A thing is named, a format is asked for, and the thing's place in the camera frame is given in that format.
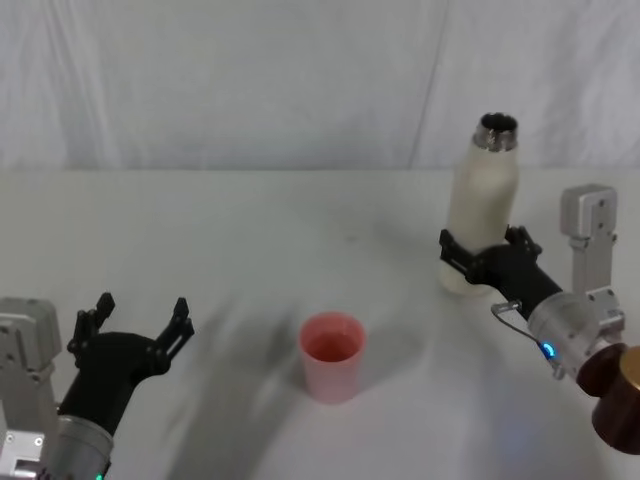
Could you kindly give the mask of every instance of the brown cylinder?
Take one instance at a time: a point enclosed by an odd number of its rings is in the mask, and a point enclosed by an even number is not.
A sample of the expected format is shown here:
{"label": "brown cylinder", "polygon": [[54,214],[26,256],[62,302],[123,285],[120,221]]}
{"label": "brown cylinder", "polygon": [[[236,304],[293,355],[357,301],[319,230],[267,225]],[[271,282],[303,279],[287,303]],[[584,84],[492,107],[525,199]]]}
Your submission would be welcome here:
{"label": "brown cylinder", "polygon": [[600,350],[578,372],[578,386],[592,397],[606,395],[620,372],[620,357],[626,350],[624,343],[615,343]]}
{"label": "brown cylinder", "polygon": [[591,421],[608,445],[640,455],[640,347],[629,348],[620,357],[618,374]]}

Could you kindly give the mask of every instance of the cable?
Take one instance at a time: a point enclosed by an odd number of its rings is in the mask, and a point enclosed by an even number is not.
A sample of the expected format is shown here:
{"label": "cable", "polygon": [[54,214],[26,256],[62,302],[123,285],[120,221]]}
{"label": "cable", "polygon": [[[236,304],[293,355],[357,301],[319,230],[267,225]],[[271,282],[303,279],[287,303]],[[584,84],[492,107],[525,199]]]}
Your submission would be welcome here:
{"label": "cable", "polygon": [[533,335],[528,334],[524,330],[520,330],[518,327],[510,324],[509,322],[507,322],[506,320],[504,320],[500,316],[500,315],[502,315],[503,313],[506,313],[506,312],[511,312],[511,311],[516,311],[517,312],[520,309],[520,306],[521,306],[521,303],[518,300],[513,301],[513,302],[509,302],[507,304],[502,304],[502,305],[492,305],[491,306],[491,313],[493,314],[494,317],[496,317],[496,320],[498,320],[500,323],[502,323],[503,325],[506,325],[507,327],[509,327],[514,332],[517,332],[520,335],[522,335],[524,337],[527,337],[529,340],[531,340],[533,343],[535,343],[540,350],[542,350],[544,352],[545,349],[542,346],[542,344],[538,341],[537,338],[535,338]]}

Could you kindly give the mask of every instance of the wall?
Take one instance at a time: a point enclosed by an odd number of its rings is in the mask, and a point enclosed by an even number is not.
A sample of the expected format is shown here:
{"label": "wall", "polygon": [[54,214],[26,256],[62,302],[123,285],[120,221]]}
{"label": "wall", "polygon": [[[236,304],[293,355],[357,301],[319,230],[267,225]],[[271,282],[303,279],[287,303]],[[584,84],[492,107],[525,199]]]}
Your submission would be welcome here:
{"label": "wall", "polygon": [[0,166],[633,165],[632,0],[0,0]]}

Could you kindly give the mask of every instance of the blue led light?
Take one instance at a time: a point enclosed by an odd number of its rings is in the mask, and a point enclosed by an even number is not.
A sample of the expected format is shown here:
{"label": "blue led light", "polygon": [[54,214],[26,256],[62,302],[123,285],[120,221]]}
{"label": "blue led light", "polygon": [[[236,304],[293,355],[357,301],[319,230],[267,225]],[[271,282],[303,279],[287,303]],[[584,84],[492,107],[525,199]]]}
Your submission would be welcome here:
{"label": "blue led light", "polygon": [[544,348],[544,351],[547,352],[548,358],[553,358],[556,356],[556,349],[553,348],[553,345],[551,345],[550,343],[543,343],[542,348]]}

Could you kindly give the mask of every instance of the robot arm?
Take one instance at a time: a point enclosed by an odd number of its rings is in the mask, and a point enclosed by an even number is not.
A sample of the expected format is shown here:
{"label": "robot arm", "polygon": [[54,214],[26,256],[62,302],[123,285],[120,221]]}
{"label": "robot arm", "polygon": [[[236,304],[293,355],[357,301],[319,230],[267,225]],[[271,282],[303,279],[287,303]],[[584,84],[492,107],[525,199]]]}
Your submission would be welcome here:
{"label": "robot arm", "polygon": [[104,478],[113,435],[135,388],[146,378],[166,373],[194,334],[184,298],[155,340],[100,333],[114,307],[105,293],[95,309],[78,313],[67,350],[79,371],[56,409],[49,380],[51,362],[60,351],[53,306],[22,299],[0,302],[0,347],[8,352],[0,364],[0,392],[9,427],[0,478]]}
{"label": "robot arm", "polygon": [[610,287],[616,203],[615,190],[598,185],[562,196],[561,230],[574,250],[573,293],[537,265],[542,249],[524,227],[510,227],[505,244],[477,254],[443,230],[440,258],[469,283],[500,291],[507,303],[494,305],[494,315],[520,313],[554,377],[567,373],[600,398],[592,417],[600,437],[620,451],[640,454],[640,347],[622,342],[625,317]]}

